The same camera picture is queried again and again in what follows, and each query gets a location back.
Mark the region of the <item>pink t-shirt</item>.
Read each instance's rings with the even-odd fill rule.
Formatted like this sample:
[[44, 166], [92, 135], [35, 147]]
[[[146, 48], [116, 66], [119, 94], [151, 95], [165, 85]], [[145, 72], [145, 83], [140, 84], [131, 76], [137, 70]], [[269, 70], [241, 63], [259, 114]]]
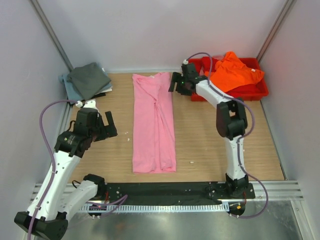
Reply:
[[134, 173], [171, 173], [177, 169], [171, 74], [133, 74]]

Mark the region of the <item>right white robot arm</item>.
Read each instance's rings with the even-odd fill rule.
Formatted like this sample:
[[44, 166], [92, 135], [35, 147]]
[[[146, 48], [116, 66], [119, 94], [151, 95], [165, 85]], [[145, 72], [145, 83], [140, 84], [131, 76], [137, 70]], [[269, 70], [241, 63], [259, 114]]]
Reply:
[[199, 75], [193, 63], [185, 60], [181, 70], [181, 73], [172, 74], [168, 90], [184, 96], [195, 93], [215, 107], [216, 130], [224, 138], [227, 156], [225, 192], [229, 197], [237, 198], [249, 187], [244, 166], [243, 137], [248, 127], [245, 107], [240, 99], [218, 89], [205, 75]]

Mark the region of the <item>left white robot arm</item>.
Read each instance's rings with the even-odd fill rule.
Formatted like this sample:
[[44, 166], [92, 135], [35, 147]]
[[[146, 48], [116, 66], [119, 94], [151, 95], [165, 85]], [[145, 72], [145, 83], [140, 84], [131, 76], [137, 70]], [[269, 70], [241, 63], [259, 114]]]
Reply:
[[117, 136], [112, 113], [105, 112], [104, 125], [99, 111], [83, 107], [70, 122], [72, 130], [62, 132], [52, 152], [54, 162], [36, 197], [26, 211], [16, 214], [14, 222], [26, 233], [45, 240], [60, 240], [69, 221], [89, 200], [101, 200], [107, 192], [103, 177], [88, 174], [67, 197], [63, 193], [75, 167], [93, 142]]

